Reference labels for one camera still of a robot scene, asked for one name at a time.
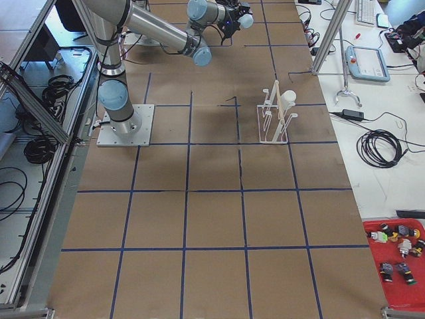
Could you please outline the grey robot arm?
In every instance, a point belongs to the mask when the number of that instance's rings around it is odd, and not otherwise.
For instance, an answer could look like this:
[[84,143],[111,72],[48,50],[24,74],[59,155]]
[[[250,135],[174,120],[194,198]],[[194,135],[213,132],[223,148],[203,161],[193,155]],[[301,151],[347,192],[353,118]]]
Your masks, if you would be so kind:
[[155,127],[153,106],[134,104],[138,84],[128,84],[126,68],[137,56],[146,72],[159,74],[154,93],[168,97],[179,94],[184,83],[199,82],[210,73],[213,52],[204,32],[209,27],[222,41],[235,32],[250,28],[252,8],[241,1],[190,1],[185,29],[151,11],[148,1],[78,1],[96,42],[100,73],[96,102],[104,117],[95,122],[99,136],[111,135],[112,145],[134,145]]

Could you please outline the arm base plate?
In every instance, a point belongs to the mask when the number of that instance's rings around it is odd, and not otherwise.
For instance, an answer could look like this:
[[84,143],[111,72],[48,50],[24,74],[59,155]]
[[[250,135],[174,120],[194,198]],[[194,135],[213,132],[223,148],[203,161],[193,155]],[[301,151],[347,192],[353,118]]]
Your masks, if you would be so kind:
[[97,139],[99,147],[147,147],[151,140],[154,104],[134,104],[133,116],[125,122],[115,122],[105,111]]

